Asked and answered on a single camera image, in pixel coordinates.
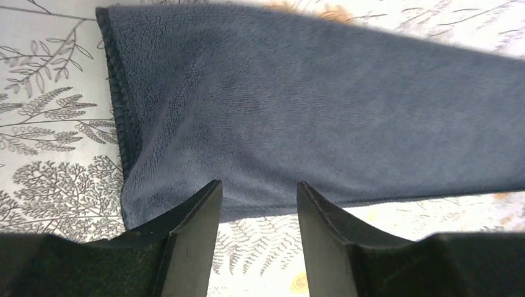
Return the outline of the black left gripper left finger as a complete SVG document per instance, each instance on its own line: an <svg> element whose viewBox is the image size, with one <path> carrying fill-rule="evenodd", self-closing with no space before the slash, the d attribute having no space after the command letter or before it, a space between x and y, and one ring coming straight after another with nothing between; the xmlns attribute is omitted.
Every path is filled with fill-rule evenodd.
<svg viewBox="0 0 525 297"><path fill-rule="evenodd" d="M223 198L213 180L113 239L1 235L2 296L205 296Z"/></svg>

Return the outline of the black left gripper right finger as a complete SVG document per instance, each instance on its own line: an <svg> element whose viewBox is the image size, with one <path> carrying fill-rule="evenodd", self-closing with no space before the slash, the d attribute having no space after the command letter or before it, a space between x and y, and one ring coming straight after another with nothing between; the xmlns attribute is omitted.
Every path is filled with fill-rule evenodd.
<svg viewBox="0 0 525 297"><path fill-rule="evenodd" d="M523 233L410 241L346 212L306 182L298 221L311 296L523 296Z"/></svg>

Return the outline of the dark grey cloth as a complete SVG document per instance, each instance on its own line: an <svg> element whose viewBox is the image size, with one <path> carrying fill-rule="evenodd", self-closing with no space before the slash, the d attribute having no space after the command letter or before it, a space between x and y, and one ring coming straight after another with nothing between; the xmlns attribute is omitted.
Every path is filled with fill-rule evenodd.
<svg viewBox="0 0 525 297"><path fill-rule="evenodd" d="M222 220L524 189L524 62L231 4L110 6L103 35L135 228L213 179Z"/></svg>

